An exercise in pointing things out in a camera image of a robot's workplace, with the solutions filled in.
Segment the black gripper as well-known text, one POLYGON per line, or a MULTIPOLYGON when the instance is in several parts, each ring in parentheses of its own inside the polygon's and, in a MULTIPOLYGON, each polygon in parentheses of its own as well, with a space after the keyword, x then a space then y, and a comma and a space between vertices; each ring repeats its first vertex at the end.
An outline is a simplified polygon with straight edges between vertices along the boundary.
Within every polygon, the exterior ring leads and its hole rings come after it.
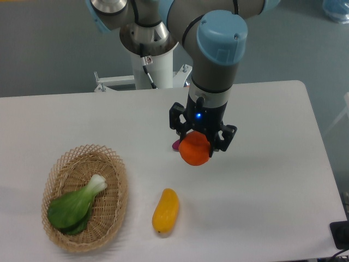
POLYGON ((176 131, 180 141, 186 137, 189 130, 209 135, 209 158, 211 158, 214 152, 226 152, 237 132, 236 126, 223 123, 226 106, 227 103, 220 107, 202 106, 197 109, 196 102, 188 96, 186 108, 178 102, 171 106, 169 110, 170 128, 176 131))

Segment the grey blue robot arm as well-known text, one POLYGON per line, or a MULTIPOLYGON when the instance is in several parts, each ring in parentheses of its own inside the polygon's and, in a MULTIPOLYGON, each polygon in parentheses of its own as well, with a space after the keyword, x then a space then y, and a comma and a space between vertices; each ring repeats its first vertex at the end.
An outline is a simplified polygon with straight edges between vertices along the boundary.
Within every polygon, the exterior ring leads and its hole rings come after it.
POLYGON ((138 90, 173 88, 173 51, 180 45, 193 61, 186 105, 175 103, 170 128, 181 139, 203 134, 210 152, 226 151, 237 128, 223 116, 238 65, 245 53, 246 19, 277 6, 277 1, 87 1, 103 32, 119 30, 130 53, 138 90))

